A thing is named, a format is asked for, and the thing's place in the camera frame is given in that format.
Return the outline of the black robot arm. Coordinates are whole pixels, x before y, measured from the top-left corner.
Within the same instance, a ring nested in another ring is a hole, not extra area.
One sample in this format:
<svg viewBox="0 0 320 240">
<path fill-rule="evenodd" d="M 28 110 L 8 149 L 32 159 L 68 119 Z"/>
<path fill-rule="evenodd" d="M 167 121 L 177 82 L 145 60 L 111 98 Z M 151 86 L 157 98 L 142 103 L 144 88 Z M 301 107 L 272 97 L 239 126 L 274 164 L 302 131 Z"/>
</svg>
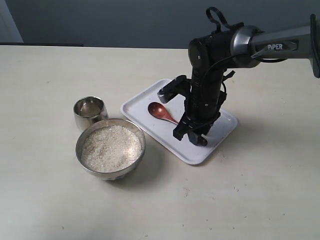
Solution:
<svg viewBox="0 0 320 240">
<path fill-rule="evenodd" d="M 191 76 L 176 77 L 172 92 L 185 98 L 184 113 L 173 136 L 177 140 L 187 136 L 196 146 L 207 145 L 204 136 L 221 115 L 227 98 L 225 81 L 234 75 L 235 69 L 307 59 L 313 75 L 320 76 L 320 21 L 315 14 L 307 23 L 273 32 L 243 22 L 230 25 L 221 12 L 214 18 L 210 8 L 206 15 L 216 29 L 189 43 Z"/>
</svg>

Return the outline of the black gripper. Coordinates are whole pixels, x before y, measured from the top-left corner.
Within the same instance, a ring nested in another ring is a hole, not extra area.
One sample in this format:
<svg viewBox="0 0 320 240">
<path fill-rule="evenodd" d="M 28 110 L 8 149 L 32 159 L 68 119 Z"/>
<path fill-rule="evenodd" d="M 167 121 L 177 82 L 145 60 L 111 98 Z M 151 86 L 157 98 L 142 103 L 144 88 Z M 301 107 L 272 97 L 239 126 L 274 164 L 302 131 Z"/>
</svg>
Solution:
<svg viewBox="0 0 320 240">
<path fill-rule="evenodd" d="M 173 137 L 182 139 L 185 134 L 189 141 L 200 147 L 205 147 L 208 141 L 203 137 L 208 133 L 208 127 L 194 128 L 196 125 L 213 122 L 218 118 L 221 105 L 227 98 L 225 90 L 221 90 L 222 72 L 193 72 L 191 74 L 191 92 L 184 113 L 173 130 Z"/>
</svg>

